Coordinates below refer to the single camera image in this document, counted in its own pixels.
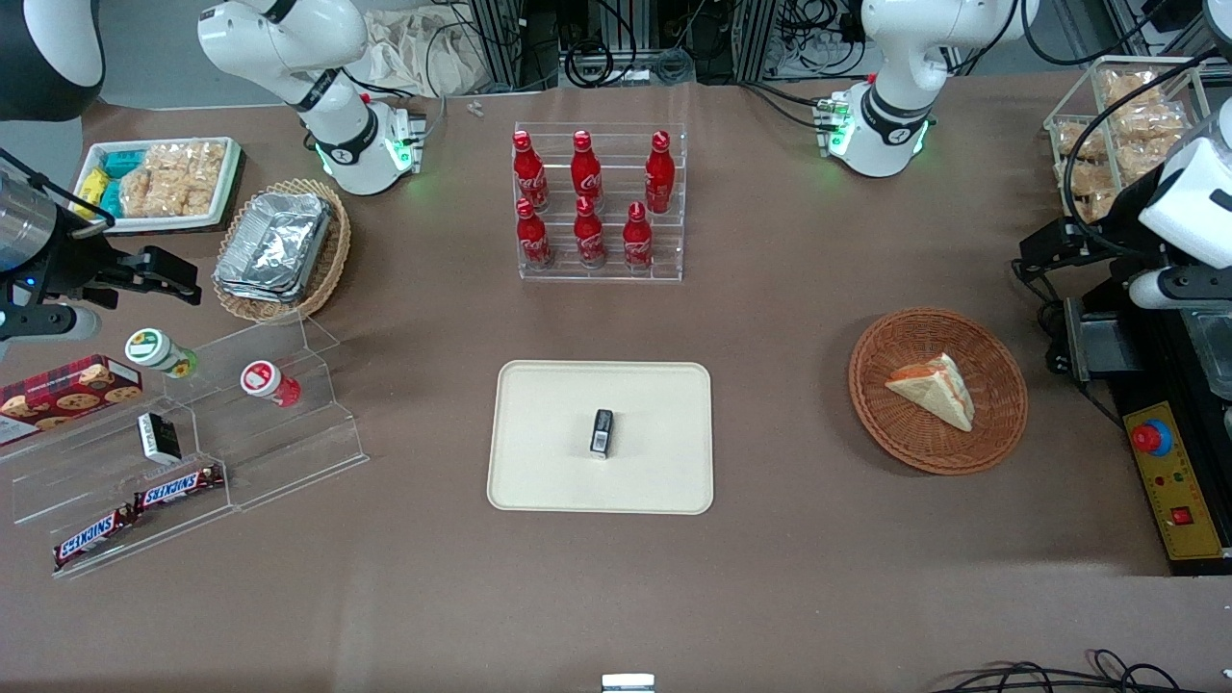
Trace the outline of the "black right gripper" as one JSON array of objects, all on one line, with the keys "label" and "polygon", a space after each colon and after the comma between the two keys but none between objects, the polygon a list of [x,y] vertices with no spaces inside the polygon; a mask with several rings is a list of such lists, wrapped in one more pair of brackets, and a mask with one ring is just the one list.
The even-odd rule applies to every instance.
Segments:
[{"label": "black right gripper", "polygon": [[118,290],[123,290],[171,295],[190,306],[201,305],[202,290],[193,285],[196,265],[188,260],[158,245],[123,253],[110,245],[102,234],[83,240],[73,237],[74,231],[85,228],[87,221],[78,215],[67,210],[57,212],[55,228],[44,249],[25,264],[25,290],[36,303],[67,297],[115,310]]}]

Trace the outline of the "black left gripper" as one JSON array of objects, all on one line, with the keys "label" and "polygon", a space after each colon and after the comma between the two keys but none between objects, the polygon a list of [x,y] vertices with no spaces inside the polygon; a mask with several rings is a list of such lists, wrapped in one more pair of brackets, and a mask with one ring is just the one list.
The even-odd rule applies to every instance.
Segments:
[{"label": "black left gripper", "polygon": [[1085,240],[1072,217],[1044,224],[1020,242],[1016,279],[1034,282],[1063,268],[1101,265],[1114,282],[1131,282],[1145,273],[1170,268],[1173,259],[1165,242],[1140,222],[1161,179],[1145,175],[1117,194],[1112,210],[1096,223],[1096,240]]}]

